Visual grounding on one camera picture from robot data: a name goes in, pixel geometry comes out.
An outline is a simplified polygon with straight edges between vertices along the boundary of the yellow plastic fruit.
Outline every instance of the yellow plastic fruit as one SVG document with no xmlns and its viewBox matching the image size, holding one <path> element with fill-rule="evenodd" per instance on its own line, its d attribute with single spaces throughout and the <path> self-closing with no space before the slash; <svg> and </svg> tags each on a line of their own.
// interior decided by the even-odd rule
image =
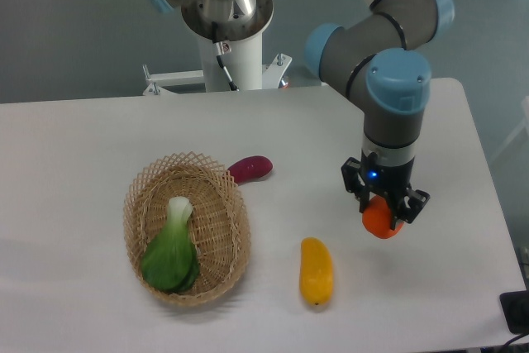
<svg viewBox="0 0 529 353">
<path fill-rule="evenodd" d="M 299 290 L 311 305 L 323 305 L 332 296 L 332 259 L 325 245 L 314 237 L 301 242 Z"/>
</svg>

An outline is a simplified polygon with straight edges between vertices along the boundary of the black cable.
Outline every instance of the black cable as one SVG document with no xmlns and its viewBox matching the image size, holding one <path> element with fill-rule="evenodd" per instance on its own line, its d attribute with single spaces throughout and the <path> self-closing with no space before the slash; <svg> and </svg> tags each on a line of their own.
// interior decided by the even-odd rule
<svg viewBox="0 0 529 353">
<path fill-rule="evenodd" d="M 217 40 L 217 29 L 218 29 L 218 24 L 216 22 L 212 22 L 212 42 L 213 42 L 213 44 L 218 43 L 218 40 Z M 239 88 L 236 86 L 235 83 L 233 83 L 233 80 L 231 79 L 231 75 L 228 72 L 228 68 L 222 62 L 222 57 L 220 55 L 217 55 L 217 63 L 218 63 L 218 66 L 222 70 L 224 70 L 224 75 L 226 75 L 226 79 L 228 80 L 228 84 L 230 85 L 230 90 L 231 91 L 239 91 Z"/>
<path fill-rule="evenodd" d="M 507 341 L 507 342 L 505 343 L 505 345 L 503 345 L 502 347 L 500 347 L 498 353 L 505 353 L 505 352 L 507 352 L 507 351 L 508 351 L 508 347 L 509 347 L 512 343 L 514 343 L 514 342 L 518 341 L 519 339 L 522 339 L 523 337 L 528 336 L 528 335 L 529 335 L 529 332 L 526 332 L 526 333 L 524 333 L 524 334 L 520 334 L 520 335 L 516 335 L 513 339 L 511 339 L 510 341 Z"/>
</svg>

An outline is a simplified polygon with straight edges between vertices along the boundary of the red plastic vegetable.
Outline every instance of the red plastic vegetable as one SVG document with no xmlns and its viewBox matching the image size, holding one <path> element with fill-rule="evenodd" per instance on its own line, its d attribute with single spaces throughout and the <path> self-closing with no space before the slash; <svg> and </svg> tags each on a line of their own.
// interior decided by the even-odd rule
<svg viewBox="0 0 529 353">
<path fill-rule="evenodd" d="M 228 168 L 236 184 L 263 178 L 272 171 L 272 162 L 264 156 L 251 156 L 237 161 Z"/>
</svg>

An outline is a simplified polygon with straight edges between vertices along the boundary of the white table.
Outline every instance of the white table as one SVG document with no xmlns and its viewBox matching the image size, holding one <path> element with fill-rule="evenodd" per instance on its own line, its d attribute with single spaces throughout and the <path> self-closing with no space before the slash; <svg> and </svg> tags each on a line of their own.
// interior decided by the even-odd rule
<svg viewBox="0 0 529 353">
<path fill-rule="evenodd" d="M 524 289 L 465 94 L 432 82 L 413 170 L 431 194 L 389 241 L 362 226 L 340 167 L 363 115 L 328 87 L 0 106 L 0 351 L 415 352 L 500 345 L 498 295 Z M 122 205 L 144 166 L 174 152 L 229 165 L 266 155 L 241 186 L 252 255 L 240 283 L 195 310 L 135 279 Z M 322 312 L 298 292 L 299 244 L 335 263 Z"/>
</svg>

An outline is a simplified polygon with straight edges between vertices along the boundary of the metal bracket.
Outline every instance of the metal bracket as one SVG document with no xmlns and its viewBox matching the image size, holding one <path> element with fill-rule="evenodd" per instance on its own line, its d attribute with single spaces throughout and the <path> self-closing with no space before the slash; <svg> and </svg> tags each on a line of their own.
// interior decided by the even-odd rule
<svg viewBox="0 0 529 353">
<path fill-rule="evenodd" d="M 288 86 L 287 68 L 292 63 L 292 57 L 277 54 L 270 65 L 263 65 L 263 89 L 283 88 Z M 175 94 L 164 87 L 187 86 L 204 83 L 204 73 L 201 70 L 175 72 L 169 74 L 150 74 L 147 65 L 143 65 L 143 73 L 147 89 L 143 95 Z"/>
</svg>

